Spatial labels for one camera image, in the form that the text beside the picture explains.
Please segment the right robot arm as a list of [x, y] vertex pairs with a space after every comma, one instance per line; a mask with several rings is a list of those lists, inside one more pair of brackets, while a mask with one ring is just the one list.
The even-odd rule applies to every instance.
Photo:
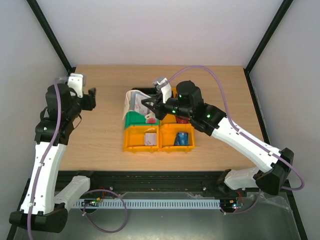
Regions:
[[225, 170], [218, 183], [218, 191], [229, 196], [235, 190], [260, 188], [267, 194], [278, 195], [283, 187], [293, 162], [294, 153], [284, 148], [273, 147], [251, 135], [228, 115], [214, 105], [204, 102], [202, 93], [192, 81], [182, 81], [172, 96], [170, 84], [156, 86], [154, 97], [141, 103], [159, 120], [166, 115], [187, 118], [193, 128], [233, 147], [254, 163], [253, 168]]

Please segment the yellow bin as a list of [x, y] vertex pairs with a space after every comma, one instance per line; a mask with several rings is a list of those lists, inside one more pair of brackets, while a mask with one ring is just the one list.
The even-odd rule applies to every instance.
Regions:
[[[188, 133], [187, 146], [175, 146], [174, 141], [178, 132]], [[159, 127], [159, 150], [162, 152], [191, 152], [196, 147], [194, 128], [188, 124], [164, 124]]]
[[[145, 136], [151, 136], [151, 145], [147, 145]], [[124, 130], [123, 152], [157, 152], [159, 144], [159, 127], [157, 125], [131, 125]]]
[[162, 125], [165, 125], [165, 124], [177, 124], [176, 122], [176, 116], [174, 115], [171, 115], [171, 114], [167, 114], [163, 120], [160, 120], [159, 121], [159, 125], [162, 126]]

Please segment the black aluminium frame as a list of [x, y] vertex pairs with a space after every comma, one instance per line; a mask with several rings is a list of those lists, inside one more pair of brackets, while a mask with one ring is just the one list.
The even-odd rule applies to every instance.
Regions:
[[[45, 34], [47, 35], [51, 45], [53, 46], [54, 50], [58, 54], [63, 66], [67, 70], [68, 77], [75, 73], [76, 67], [71, 67], [65, 53], [63, 52], [59, 41], [57, 40], [52, 28], [47, 21], [41, 7], [39, 6], [37, 0], [27, 0], [33, 14], [37, 18], [38, 22], [40, 23], [42, 29], [44, 30]], [[277, 30], [279, 24], [281, 23], [282, 19], [286, 15], [288, 9], [290, 8], [293, 0], [283, 0], [280, 7], [278, 8], [276, 14], [274, 15], [270, 25], [268, 26], [266, 32], [264, 33], [258, 47], [256, 48], [254, 54], [252, 55], [248, 65], [246, 68], [243, 68], [244, 75], [248, 84], [248, 89], [251, 95], [251, 99], [253, 102], [253, 106], [257, 115], [258, 123], [262, 132], [263, 140], [266, 141], [267, 144], [270, 143], [269, 136], [267, 134], [266, 123], [263, 117], [263, 113], [258, 101], [257, 94], [254, 90], [253, 82], [250, 77], [250, 73], [253, 70], [254, 66], [256, 65], [257, 61], [259, 60], [261, 54], [265, 50], [267, 44], [269, 43], [271, 37], [273, 36], [274, 32]], [[119, 188], [120, 192], [136, 192], [138, 190], [144, 190], [143, 192], [147, 192], [146, 187], [151, 187], [151, 184], [155, 184], [156, 190], [159, 192], [164, 193], [165, 190], [177, 190], [178, 192], [182, 192], [183, 186], [185, 187], [199, 187], [200, 185], [196, 186], [196, 180], [204, 179], [202, 183], [210, 183], [212, 185], [212, 189], [209, 190], [202, 190], [203, 194], [208, 193], [209, 195], [203, 195], [203, 197], [218, 197], [219, 200], [225, 200], [226, 198], [235, 197], [235, 190], [234, 192], [227, 192], [222, 186], [222, 177], [225, 177], [227, 174], [227, 170], [225, 171], [59, 171], [57, 174], [57, 186], [58, 190], [62, 190], [62, 187], [67, 186], [66, 180], [71, 180], [71, 177], [76, 176], [77, 174], [85, 174], [85, 177], [91, 177], [91, 184], [93, 187], [97, 187], [98, 184], [102, 183], [107, 185], [107, 179], [112, 179], [115, 177], [115, 183], [120, 183], [120, 177], [125, 177], [124, 185], [125, 188]], [[286, 193], [288, 197], [288, 203], [293, 210], [293, 218], [295, 221], [295, 225], [297, 227], [297, 232], [301, 240], [307, 240], [307, 234], [305, 228], [303, 226], [303, 222], [301, 220], [301, 216], [294, 198], [293, 190], [290, 189], [282, 189], [280, 192]], [[31, 217], [31, 224], [40, 223], [42, 224], [42, 220], [51, 220], [54, 216], [53, 220], [56, 220], [57, 214], [62, 214], [62, 203], [55, 204], [53, 213], [50, 213], [48, 217]], [[18, 228], [27, 229], [27, 213], [19, 213], [20, 218], [14, 217], [8, 238], [7, 240], [13, 240], [14, 235]]]

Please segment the green bin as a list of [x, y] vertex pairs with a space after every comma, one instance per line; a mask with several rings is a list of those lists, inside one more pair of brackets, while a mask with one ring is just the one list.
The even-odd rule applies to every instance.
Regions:
[[157, 124], [147, 124], [145, 116], [141, 115], [135, 111], [129, 111], [126, 113], [124, 118], [124, 128], [127, 129], [130, 126], [144, 126], [144, 125], [153, 125], [158, 126], [159, 120], [157, 119]]

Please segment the yellow bin back right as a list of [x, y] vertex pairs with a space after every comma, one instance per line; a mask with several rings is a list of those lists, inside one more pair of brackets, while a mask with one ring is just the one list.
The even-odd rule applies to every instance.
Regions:
[[165, 124], [177, 124], [176, 122], [176, 116], [174, 115], [171, 115], [171, 114], [167, 114], [163, 120], [160, 120], [159, 121], [159, 125], [162, 126], [162, 125], [165, 125]]

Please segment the blue card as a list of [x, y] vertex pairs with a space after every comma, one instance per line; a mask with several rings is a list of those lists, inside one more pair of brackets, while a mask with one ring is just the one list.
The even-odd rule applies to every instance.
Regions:
[[178, 132], [174, 139], [175, 146], [188, 146], [189, 145], [189, 134], [187, 132]]

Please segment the yellow bin front left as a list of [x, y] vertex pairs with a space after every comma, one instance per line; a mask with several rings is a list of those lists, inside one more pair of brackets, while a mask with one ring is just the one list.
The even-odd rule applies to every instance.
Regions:
[[[151, 145], [147, 145], [145, 136], [151, 136]], [[131, 125], [124, 130], [123, 152], [157, 152], [159, 144], [159, 127], [157, 125]]]

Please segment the black bin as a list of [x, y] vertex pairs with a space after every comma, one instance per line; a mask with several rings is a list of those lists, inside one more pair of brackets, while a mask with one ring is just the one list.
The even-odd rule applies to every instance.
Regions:
[[154, 87], [134, 87], [132, 90], [141, 91], [142, 93], [148, 95], [150, 98], [153, 98], [157, 95], [157, 90]]

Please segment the red white card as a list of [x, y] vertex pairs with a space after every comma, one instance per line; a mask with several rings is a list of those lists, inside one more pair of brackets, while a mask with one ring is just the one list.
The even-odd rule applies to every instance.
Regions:
[[146, 124], [157, 124], [158, 120], [154, 117], [146, 118], [145, 123]]

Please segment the yellow bin front right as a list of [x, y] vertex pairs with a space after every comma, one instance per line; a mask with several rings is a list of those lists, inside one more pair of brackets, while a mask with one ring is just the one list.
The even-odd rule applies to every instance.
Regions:
[[[188, 133], [187, 146], [175, 146], [174, 141], [178, 132]], [[191, 152], [196, 147], [194, 128], [188, 124], [164, 124], [159, 127], [159, 150], [162, 152]]]

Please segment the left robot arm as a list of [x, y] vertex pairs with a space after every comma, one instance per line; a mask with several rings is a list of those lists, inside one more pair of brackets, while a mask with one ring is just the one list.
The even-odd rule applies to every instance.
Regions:
[[89, 190], [90, 179], [72, 177], [55, 193], [61, 160], [75, 129], [74, 120], [82, 111], [96, 107], [96, 88], [83, 93], [81, 87], [55, 83], [45, 94], [46, 107], [35, 127], [35, 159], [29, 187], [19, 208], [10, 214], [12, 225], [32, 231], [60, 233], [76, 201]]

